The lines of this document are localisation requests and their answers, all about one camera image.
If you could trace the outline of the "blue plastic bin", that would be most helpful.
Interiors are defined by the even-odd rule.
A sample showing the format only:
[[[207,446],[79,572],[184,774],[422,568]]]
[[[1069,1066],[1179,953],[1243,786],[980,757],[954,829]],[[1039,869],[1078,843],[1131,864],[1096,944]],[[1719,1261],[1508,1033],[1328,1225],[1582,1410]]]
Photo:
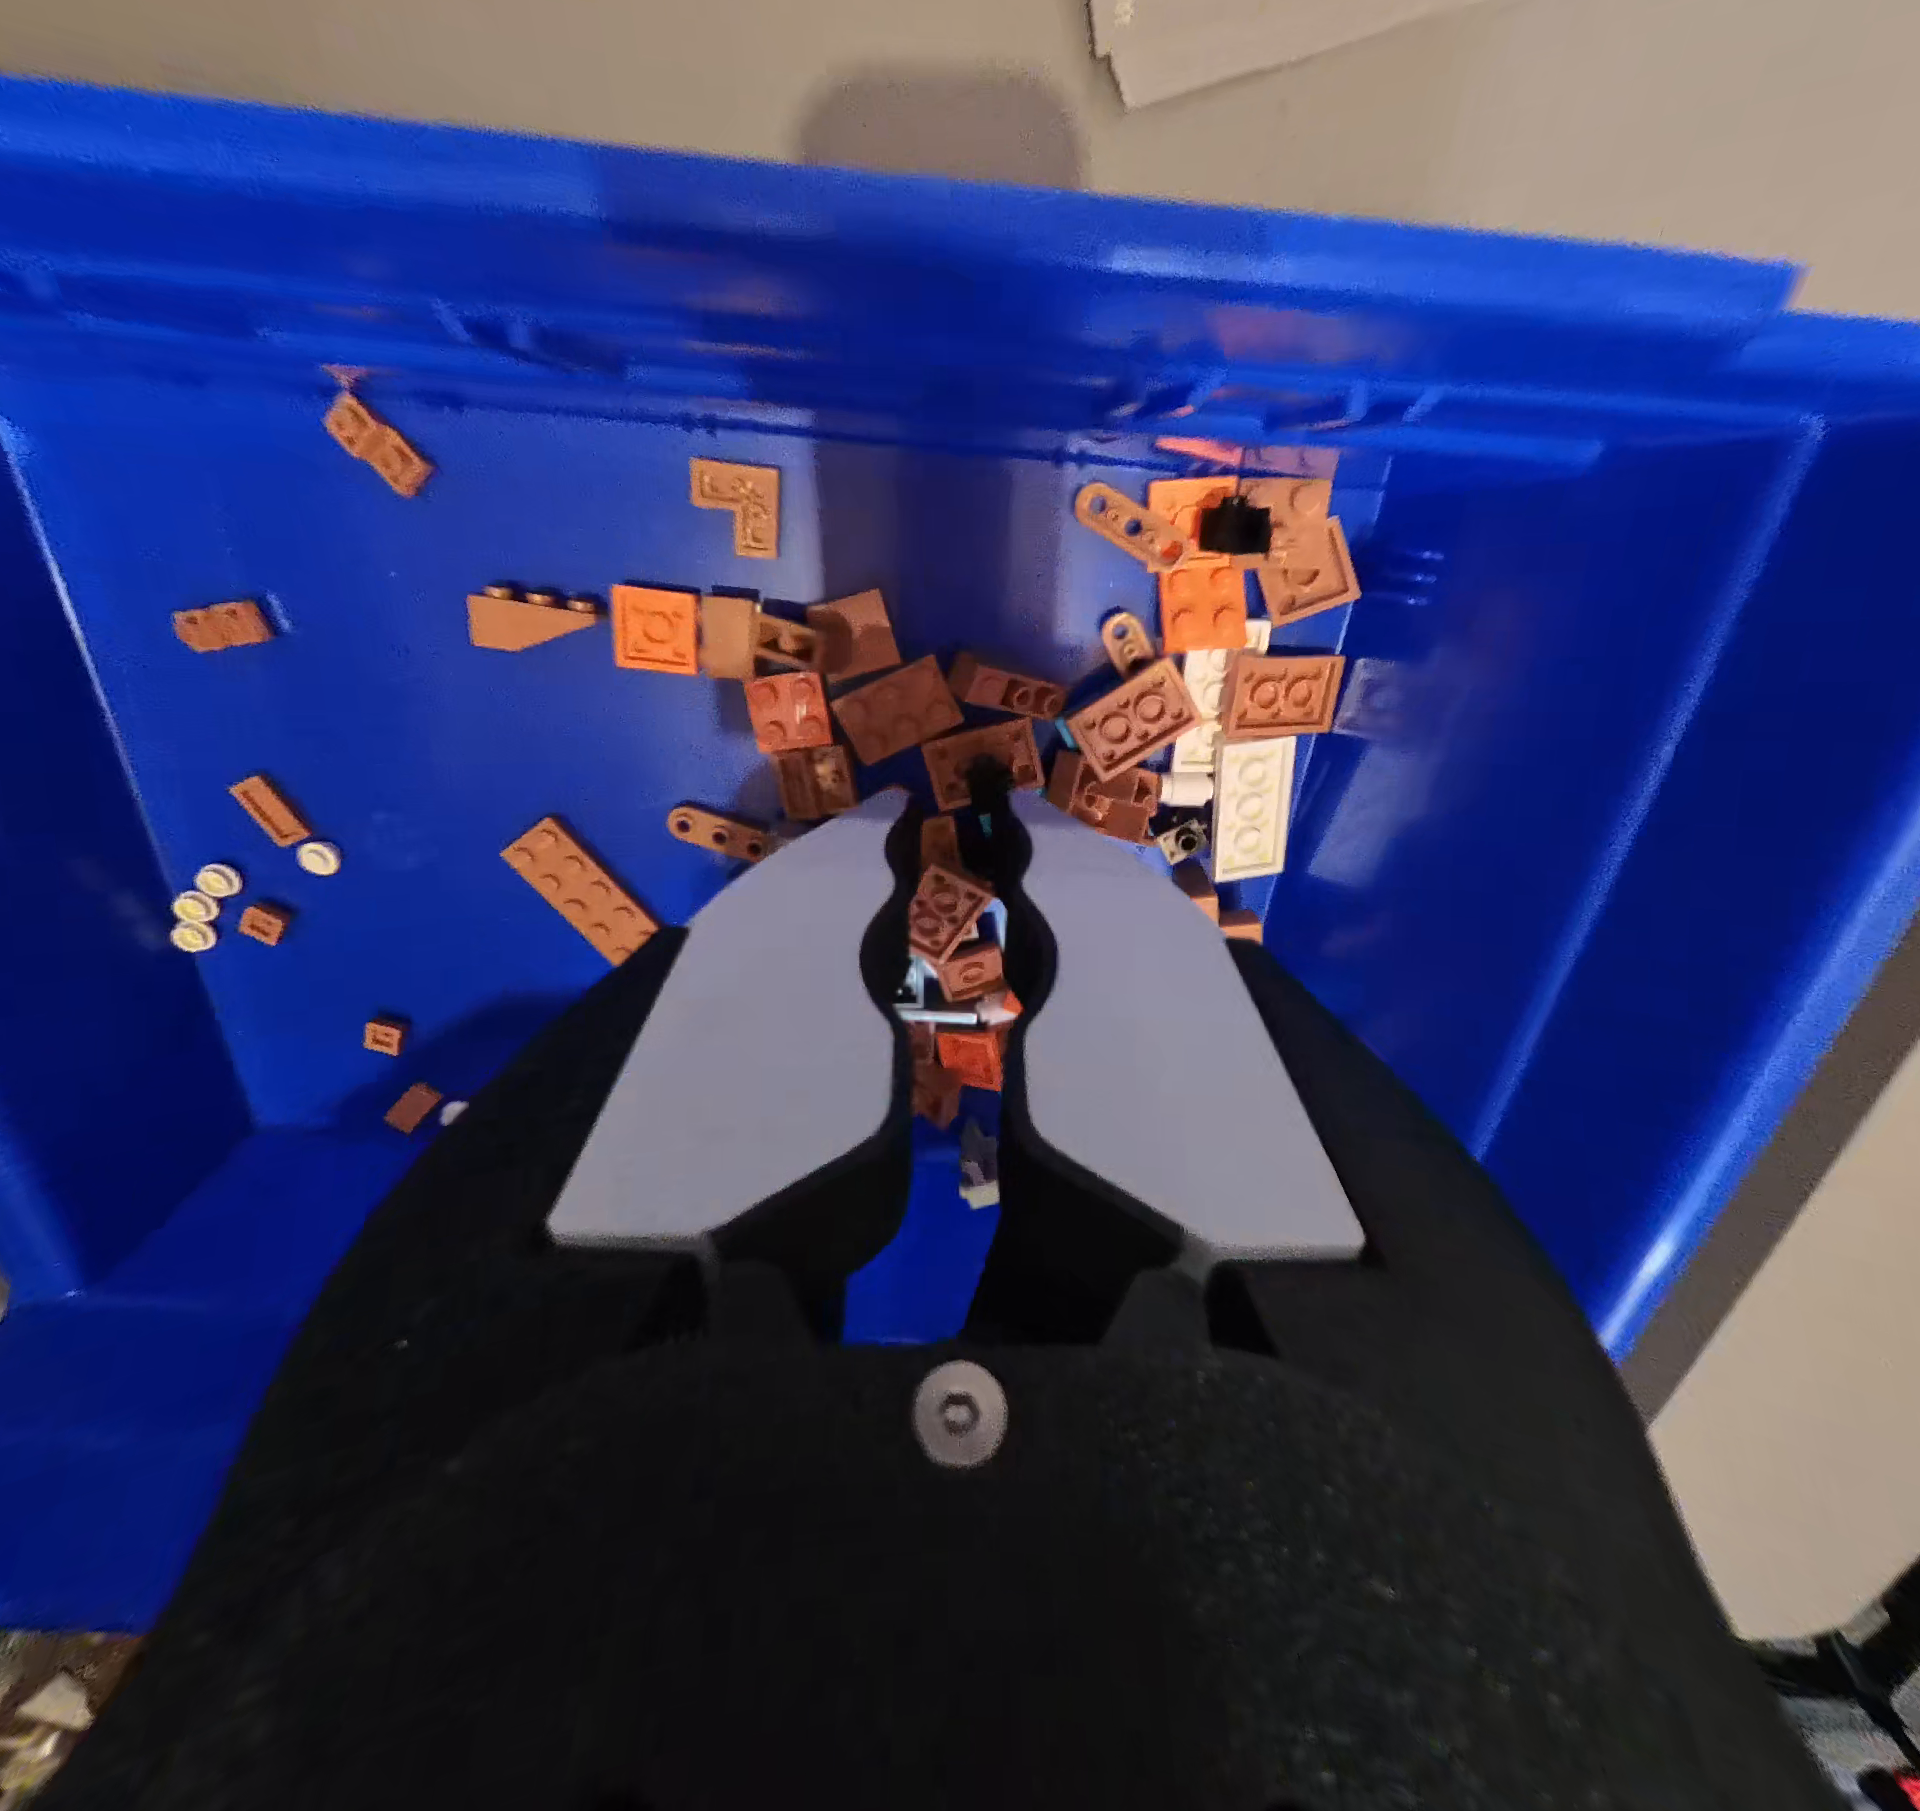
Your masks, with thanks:
[[[1616,1356],[1917,911],[1917,328],[1790,311],[1786,266],[24,80],[2,119],[8,1627],[152,1625],[416,1151],[384,1109],[585,991],[371,1125],[259,1125],[205,960],[276,956],[244,856],[323,837],[150,813],[126,694],[273,626],[142,626],[148,401],[1331,471],[1362,596],[1284,645],[1348,669],[1246,898]],[[247,886],[189,956],[210,861]]]

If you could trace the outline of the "white toy brick plate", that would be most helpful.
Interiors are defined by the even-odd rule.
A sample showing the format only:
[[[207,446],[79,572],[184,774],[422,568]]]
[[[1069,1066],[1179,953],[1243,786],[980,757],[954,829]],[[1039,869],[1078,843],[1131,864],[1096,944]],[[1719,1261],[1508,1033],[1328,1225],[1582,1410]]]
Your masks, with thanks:
[[[1295,737],[1219,742],[1212,782],[1212,885],[1284,875]]]

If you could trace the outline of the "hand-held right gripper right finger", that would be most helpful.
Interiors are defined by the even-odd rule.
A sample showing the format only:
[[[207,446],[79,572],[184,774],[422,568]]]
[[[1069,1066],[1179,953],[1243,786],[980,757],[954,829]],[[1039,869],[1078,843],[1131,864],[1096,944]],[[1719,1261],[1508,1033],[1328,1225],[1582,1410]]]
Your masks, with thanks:
[[[989,850],[1020,1016],[969,1333],[1099,1339],[1147,1270],[1355,1263],[1355,1201],[1212,920],[1035,795]]]

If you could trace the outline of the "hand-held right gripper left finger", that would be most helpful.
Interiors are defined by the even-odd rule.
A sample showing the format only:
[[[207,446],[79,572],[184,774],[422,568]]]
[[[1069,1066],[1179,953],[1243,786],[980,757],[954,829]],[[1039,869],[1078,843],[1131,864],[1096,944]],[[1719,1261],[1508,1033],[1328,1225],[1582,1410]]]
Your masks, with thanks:
[[[906,960],[883,790],[700,911],[547,1215],[561,1248],[780,1273],[820,1335],[912,1183]]]

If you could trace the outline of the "pile of brown toy bricks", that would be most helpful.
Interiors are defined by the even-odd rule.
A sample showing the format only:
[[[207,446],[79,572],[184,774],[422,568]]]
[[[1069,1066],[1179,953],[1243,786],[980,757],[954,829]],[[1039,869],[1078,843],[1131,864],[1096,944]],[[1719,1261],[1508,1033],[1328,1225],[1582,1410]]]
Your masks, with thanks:
[[[252,915],[205,960],[261,1126],[371,1125],[402,1071],[445,1090],[788,835],[885,784],[945,806],[981,754],[1039,776],[1091,637],[1045,594],[1069,499],[1135,475],[661,406],[420,406],[194,388],[118,454],[182,623],[259,645],[126,694],[169,847],[301,815],[345,878],[249,851]]]

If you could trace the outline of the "grey desk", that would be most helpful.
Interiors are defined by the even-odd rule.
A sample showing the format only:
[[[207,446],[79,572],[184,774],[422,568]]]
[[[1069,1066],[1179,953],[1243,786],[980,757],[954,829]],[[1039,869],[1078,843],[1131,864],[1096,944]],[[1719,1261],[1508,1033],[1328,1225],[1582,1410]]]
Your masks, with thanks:
[[[1086,0],[2,0],[4,70],[1708,249],[1917,318],[1917,0],[1494,0],[1126,109]],[[1917,1558],[1917,930],[1623,1370],[1748,1630]]]

